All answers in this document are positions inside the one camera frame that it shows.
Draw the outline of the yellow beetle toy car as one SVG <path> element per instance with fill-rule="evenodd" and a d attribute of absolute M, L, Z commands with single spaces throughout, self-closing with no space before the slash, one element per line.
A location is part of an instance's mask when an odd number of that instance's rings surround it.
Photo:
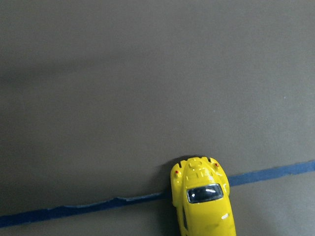
<path fill-rule="evenodd" d="M 172 204 L 183 236 L 234 236 L 227 175 L 212 157 L 191 157 L 170 171 Z"/>

